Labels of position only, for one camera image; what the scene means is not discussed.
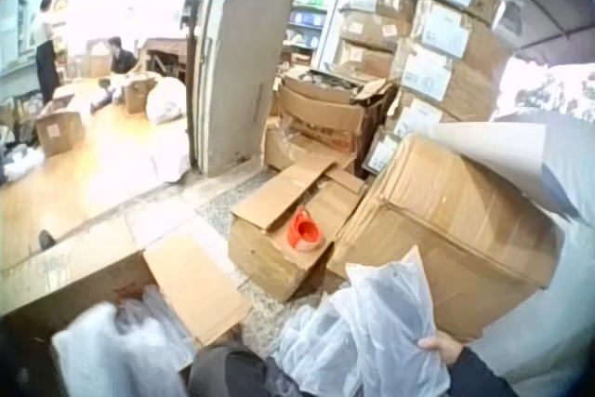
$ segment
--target wooden floor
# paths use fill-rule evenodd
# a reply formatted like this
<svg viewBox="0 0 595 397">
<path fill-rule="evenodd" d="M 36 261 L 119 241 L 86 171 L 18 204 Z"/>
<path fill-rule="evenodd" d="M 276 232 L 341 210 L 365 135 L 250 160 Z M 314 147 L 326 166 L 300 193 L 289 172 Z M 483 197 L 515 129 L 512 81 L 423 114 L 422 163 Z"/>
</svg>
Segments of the wooden floor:
<svg viewBox="0 0 595 397">
<path fill-rule="evenodd" d="M 43 166 L 7 185 L 2 194 L 2 269 L 39 250 L 38 234 L 60 238 L 133 197 L 161 184 L 151 161 L 155 147 L 176 140 L 186 120 L 153 125 L 122 105 L 96 112 L 85 141 L 46 159 Z"/>
</svg>

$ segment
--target person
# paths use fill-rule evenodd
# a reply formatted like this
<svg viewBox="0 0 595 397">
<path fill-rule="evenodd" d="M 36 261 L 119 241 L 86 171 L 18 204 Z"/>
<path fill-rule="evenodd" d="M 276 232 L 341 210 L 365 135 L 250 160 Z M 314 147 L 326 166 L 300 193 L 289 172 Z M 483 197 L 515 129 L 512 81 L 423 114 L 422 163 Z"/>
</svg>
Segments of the person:
<svg viewBox="0 0 595 397">
<path fill-rule="evenodd" d="M 451 397 L 518 397 L 504 378 L 496 376 L 475 352 L 448 334 L 438 331 L 437 337 L 422 338 L 417 345 L 440 354 L 450 374 Z"/>
<path fill-rule="evenodd" d="M 134 69 L 138 63 L 131 51 L 122 48 L 122 39 L 114 36 L 108 39 L 110 53 L 112 53 L 112 72 L 127 74 Z"/>
<path fill-rule="evenodd" d="M 37 63 L 37 79 L 43 96 L 44 104 L 48 104 L 54 97 L 54 91 L 60 86 L 60 79 L 56 71 L 56 52 L 52 37 L 52 25 L 49 20 L 49 9 L 52 0 L 41 0 L 39 14 L 32 24 L 33 42 L 37 47 L 35 62 Z"/>
</svg>

